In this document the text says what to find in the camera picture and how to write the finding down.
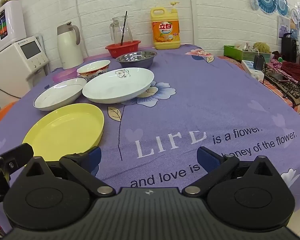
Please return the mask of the white water purifier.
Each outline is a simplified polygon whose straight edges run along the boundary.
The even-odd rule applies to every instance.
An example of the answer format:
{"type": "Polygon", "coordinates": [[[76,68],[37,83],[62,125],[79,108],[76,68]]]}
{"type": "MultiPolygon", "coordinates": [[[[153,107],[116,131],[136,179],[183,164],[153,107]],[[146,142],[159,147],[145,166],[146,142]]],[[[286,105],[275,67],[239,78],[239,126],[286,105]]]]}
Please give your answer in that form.
{"type": "Polygon", "coordinates": [[[8,1],[0,7],[0,52],[27,37],[21,3],[8,1]]]}

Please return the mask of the white power strip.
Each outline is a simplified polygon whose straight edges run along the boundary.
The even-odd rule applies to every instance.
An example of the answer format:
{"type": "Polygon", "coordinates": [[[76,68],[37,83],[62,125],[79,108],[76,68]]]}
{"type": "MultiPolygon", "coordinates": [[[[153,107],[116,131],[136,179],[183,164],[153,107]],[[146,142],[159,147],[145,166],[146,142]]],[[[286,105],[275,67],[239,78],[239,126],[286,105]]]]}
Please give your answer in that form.
{"type": "Polygon", "coordinates": [[[242,60],[241,65],[244,71],[259,82],[264,80],[264,73],[261,70],[256,70],[253,67],[253,61],[242,60]]]}

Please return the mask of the yellow detergent bottle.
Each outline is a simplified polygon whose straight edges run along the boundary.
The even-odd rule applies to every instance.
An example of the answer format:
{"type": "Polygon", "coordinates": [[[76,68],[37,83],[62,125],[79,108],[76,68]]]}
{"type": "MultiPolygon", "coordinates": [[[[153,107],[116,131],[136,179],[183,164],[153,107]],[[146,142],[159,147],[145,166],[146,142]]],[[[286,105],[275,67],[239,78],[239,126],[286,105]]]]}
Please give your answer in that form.
{"type": "Polygon", "coordinates": [[[179,16],[175,5],[171,2],[171,10],[165,7],[151,9],[153,43],[157,50],[177,49],[180,47],[179,16]]]}

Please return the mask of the orange plastic basin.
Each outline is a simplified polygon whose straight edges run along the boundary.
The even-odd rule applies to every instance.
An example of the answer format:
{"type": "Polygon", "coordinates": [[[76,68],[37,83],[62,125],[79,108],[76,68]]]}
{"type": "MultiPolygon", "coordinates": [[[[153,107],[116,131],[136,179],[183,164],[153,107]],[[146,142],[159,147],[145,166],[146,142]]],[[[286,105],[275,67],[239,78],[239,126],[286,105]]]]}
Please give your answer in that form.
{"type": "Polygon", "coordinates": [[[16,101],[11,102],[0,110],[0,122],[4,118],[4,116],[9,112],[9,110],[15,105],[15,103],[16,103],[16,101]]]}

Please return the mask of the white thermos jug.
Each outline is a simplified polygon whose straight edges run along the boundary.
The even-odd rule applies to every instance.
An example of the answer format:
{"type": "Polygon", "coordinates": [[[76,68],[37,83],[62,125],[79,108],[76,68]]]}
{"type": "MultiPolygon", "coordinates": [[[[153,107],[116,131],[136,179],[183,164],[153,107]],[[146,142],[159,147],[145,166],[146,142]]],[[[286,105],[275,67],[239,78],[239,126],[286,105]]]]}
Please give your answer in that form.
{"type": "Polygon", "coordinates": [[[79,28],[71,22],[57,27],[57,48],[63,69],[74,68],[83,63],[79,28]]]}

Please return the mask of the glass pitcher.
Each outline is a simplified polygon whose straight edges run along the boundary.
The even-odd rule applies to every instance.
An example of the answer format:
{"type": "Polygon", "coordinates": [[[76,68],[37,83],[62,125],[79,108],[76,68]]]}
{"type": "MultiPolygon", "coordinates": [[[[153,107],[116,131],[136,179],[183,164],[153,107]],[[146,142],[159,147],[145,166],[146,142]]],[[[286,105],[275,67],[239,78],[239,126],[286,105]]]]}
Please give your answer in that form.
{"type": "MultiPolygon", "coordinates": [[[[124,22],[124,16],[117,16],[112,18],[112,23],[110,24],[109,29],[110,29],[111,40],[114,42],[114,44],[120,44],[121,42],[121,32],[122,32],[123,22],[124,22]]],[[[132,42],[132,41],[133,41],[133,37],[132,37],[130,27],[128,25],[128,17],[127,17],[123,42],[132,42]]]]}

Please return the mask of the yellow plastic plate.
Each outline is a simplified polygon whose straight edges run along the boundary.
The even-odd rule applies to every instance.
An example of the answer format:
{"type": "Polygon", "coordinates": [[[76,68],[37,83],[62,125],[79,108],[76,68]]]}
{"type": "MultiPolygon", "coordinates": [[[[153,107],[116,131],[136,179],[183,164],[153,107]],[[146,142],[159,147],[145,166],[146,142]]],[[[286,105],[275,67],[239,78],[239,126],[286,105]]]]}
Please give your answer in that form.
{"type": "Polygon", "coordinates": [[[74,103],[42,117],[25,135],[23,143],[45,161],[83,153],[97,146],[102,138],[104,114],[95,105],[74,103]]]}

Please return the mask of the purple floral tablecloth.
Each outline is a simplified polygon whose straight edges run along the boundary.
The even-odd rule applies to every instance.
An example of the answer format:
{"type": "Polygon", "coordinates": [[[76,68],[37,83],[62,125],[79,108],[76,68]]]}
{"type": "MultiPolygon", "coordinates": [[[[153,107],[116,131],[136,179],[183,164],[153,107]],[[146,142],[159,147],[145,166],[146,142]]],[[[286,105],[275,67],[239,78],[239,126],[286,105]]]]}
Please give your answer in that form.
{"type": "MultiPolygon", "coordinates": [[[[76,100],[104,114],[96,178],[116,194],[93,196],[59,160],[33,155],[0,174],[2,239],[298,238],[287,224],[300,207],[300,115],[236,65],[190,49],[158,52],[154,81],[133,99],[76,100]],[[185,196],[207,174],[201,146],[239,166],[203,196],[185,196]]],[[[0,155],[47,115],[33,102],[52,86],[47,76],[3,118],[0,155]]]]}

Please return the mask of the white plate dark rim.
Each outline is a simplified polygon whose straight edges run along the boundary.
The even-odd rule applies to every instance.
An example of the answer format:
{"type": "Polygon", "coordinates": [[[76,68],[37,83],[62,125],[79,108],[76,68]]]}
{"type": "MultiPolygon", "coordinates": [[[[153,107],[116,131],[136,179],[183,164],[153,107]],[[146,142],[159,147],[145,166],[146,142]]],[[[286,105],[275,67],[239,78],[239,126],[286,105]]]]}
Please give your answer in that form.
{"type": "Polygon", "coordinates": [[[33,102],[34,108],[40,111],[54,111],[73,103],[81,94],[87,80],[76,77],[59,82],[43,91],[33,102]]]}

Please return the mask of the large white floral plate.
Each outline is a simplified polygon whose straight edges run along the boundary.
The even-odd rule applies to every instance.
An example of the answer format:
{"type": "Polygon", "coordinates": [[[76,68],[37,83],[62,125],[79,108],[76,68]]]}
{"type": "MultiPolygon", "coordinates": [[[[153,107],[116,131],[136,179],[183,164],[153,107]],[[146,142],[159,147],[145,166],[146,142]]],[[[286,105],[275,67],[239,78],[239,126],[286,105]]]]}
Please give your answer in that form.
{"type": "Polygon", "coordinates": [[[154,73],[149,69],[115,69],[90,80],[82,94],[95,103],[121,103],[145,92],[153,81],[154,73]]]}

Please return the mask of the black power adapter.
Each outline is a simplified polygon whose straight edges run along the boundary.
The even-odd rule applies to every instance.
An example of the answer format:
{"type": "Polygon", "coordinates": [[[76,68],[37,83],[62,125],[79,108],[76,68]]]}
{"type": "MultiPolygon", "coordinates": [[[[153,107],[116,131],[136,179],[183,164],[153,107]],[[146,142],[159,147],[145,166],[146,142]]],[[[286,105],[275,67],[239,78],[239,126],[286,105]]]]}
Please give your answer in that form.
{"type": "Polygon", "coordinates": [[[262,71],[264,63],[265,63],[265,60],[264,60],[263,55],[261,55],[261,54],[255,55],[255,57],[254,57],[254,63],[253,63],[253,68],[255,70],[262,71]]]}

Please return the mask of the red patterned ceramic bowl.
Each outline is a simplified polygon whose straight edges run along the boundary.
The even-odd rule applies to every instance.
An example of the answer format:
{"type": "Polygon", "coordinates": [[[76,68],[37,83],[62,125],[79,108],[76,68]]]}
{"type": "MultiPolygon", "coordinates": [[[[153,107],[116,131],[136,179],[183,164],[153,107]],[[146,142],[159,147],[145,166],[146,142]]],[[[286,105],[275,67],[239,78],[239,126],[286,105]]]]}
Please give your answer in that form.
{"type": "Polygon", "coordinates": [[[77,74],[87,81],[104,74],[108,71],[110,60],[94,61],[92,63],[85,64],[78,68],[77,74]]]}

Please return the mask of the stainless steel bowl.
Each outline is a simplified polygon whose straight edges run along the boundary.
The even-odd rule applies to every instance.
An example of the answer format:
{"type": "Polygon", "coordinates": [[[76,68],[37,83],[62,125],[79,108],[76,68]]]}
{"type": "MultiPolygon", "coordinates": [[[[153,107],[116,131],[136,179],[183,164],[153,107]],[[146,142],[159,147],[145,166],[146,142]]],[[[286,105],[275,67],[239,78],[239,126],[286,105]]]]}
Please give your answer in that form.
{"type": "Polygon", "coordinates": [[[121,55],[116,58],[116,61],[121,64],[122,68],[139,67],[148,69],[152,64],[156,52],[150,50],[136,51],[121,55]]]}

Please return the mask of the black kettle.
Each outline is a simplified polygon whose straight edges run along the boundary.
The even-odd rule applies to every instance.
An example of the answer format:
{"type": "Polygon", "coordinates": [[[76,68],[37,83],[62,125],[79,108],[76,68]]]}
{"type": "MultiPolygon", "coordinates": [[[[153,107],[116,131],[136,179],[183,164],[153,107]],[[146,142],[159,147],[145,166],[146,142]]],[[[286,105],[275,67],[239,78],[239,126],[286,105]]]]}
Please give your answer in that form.
{"type": "Polygon", "coordinates": [[[296,63],[297,45],[292,33],[285,33],[281,39],[281,55],[283,60],[296,63]]]}

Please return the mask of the black stirring stick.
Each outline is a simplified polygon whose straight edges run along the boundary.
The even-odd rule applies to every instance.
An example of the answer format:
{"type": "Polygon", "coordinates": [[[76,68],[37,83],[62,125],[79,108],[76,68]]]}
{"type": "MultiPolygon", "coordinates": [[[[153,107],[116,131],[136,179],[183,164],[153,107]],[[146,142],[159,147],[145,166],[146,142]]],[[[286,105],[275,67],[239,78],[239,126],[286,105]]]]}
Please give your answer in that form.
{"type": "Polygon", "coordinates": [[[123,45],[123,40],[124,40],[124,35],[125,35],[125,27],[126,27],[127,14],[128,14],[128,11],[126,10],[125,16],[124,16],[124,22],[123,22],[122,32],[121,32],[121,42],[120,42],[121,46],[123,45]]]}

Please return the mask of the green storage box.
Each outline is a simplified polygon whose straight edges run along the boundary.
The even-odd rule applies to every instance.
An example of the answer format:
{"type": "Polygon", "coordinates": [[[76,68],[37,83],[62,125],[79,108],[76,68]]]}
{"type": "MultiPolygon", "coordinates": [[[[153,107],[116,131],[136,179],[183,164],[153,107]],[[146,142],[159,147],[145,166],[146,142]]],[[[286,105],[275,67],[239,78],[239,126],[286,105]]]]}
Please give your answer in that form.
{"type": "Polygon", "coordinates": [[[263,56],[266,63],[270,62],[272,54],[270,47],[264,42],[256,42],[253,46],[246,44],[246,50],[239,47],[224,45],[224,56],[237,61],[254,61],[255,56],[263,56]]]}

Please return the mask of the white water dispenser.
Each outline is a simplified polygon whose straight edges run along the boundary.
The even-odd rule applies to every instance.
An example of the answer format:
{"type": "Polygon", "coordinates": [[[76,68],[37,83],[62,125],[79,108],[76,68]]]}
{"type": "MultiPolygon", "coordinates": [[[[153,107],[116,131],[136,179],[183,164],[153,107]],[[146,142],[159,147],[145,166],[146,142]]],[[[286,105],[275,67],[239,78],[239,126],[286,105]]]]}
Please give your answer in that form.
{"type": "Polygon", "coordinates": [[[35,36],[0,52],[0,108],[21,99],[46,76],[49,59],[35,36]]]}

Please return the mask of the purple plastic bowl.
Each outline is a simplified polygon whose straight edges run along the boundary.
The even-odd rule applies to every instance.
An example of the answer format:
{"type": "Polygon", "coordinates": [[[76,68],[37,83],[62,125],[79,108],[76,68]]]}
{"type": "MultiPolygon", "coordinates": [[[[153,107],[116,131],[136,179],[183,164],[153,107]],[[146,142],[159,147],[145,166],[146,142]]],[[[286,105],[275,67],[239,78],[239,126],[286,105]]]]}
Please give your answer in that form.
{"type": "Polygon", "coordinates": [[[57,74],[55,74],[52,79],[54,83],[59,83],[67,79],[76,78],[78,76],[77,69],[71,68],[66,70],[61,70],[57,74]]]}

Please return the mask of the red plastic basket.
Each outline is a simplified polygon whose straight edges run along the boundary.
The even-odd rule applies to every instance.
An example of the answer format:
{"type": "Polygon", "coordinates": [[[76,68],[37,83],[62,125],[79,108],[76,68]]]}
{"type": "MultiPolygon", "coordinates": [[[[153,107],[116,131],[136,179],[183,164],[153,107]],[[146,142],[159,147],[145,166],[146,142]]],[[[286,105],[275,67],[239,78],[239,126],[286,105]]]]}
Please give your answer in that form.
{"type": "Polygon", "coordinates": [[[140,40],[134,40],[132,42],[123,42],[120,44],[111,44],[105,47],[109,51],[112,58],[117,58],[121,55],[136,52],[139,49],[140,40]]]}

